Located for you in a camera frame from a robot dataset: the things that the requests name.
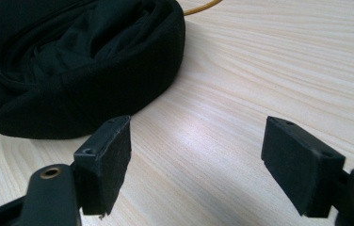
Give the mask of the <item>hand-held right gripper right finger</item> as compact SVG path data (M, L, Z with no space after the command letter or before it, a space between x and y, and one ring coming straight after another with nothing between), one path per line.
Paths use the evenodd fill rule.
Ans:
M269 116L261 159L299 214L329 215L346 160L342 154L295 123Z

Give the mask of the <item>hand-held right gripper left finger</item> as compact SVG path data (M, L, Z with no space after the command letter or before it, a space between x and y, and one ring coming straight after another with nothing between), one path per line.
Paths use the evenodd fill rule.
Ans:
M130 117L106 121L73 154L78 202L85 215L109 215L131 159Z

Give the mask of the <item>black cloth garment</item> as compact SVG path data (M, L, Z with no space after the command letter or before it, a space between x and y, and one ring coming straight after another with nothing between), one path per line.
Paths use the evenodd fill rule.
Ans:
M177 0L0 0L0 134L75 138L135 114L184 49Z

